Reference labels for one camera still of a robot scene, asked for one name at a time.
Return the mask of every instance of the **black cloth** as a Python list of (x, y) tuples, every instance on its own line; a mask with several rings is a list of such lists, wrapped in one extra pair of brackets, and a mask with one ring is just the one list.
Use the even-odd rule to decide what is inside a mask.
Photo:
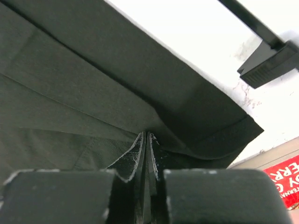
[(142, 131), (223, 168), (262, 132), (103, 0), (0, 2), (0, 180), (21, 168), (104, 168)]

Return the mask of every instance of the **black rod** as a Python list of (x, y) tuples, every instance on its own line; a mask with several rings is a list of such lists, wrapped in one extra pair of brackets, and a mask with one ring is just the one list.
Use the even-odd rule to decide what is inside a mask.
[(281, 49), (284, 42), (268, 27), (266, 27), (258, 18), (248, 11), (237, 0), (218, 0), (243, 23), (245, 23), (253, 32), (261, 37), (272, 49)]

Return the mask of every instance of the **white surface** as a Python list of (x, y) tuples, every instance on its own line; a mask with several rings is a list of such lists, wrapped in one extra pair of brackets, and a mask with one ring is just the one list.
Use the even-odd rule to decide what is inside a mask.
[[(239, 0), (275, 33), (299, 29), (297, 0)], [(254, 90), (236, 72), (259, 39), (217, 0), (109, 0), (138, 27), (201, 71), (265, 130), (234, 163), (299, 136), (299, 76)]]

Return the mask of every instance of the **marble surface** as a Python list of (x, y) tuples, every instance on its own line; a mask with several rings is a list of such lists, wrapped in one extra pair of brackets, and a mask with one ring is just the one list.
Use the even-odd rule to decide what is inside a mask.
[[(239, 1), (284, 39), (294, 37), (285, 31), (299, 31), (299, 1)], [(107, 2), (224, 91), (265, 130), (233, 164), (299, 136), (298, 72), (256, 90), (246, 85), (236, 71), (260, 39), (217, 0)]]

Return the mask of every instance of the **garment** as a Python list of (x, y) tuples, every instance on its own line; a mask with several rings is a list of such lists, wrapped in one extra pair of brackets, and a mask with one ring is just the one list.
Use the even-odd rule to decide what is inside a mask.
[(105, 1), (0, 2), (0, 180), (21, 168), (104, 168), (142, 131), (223, 168), (262, 132)]

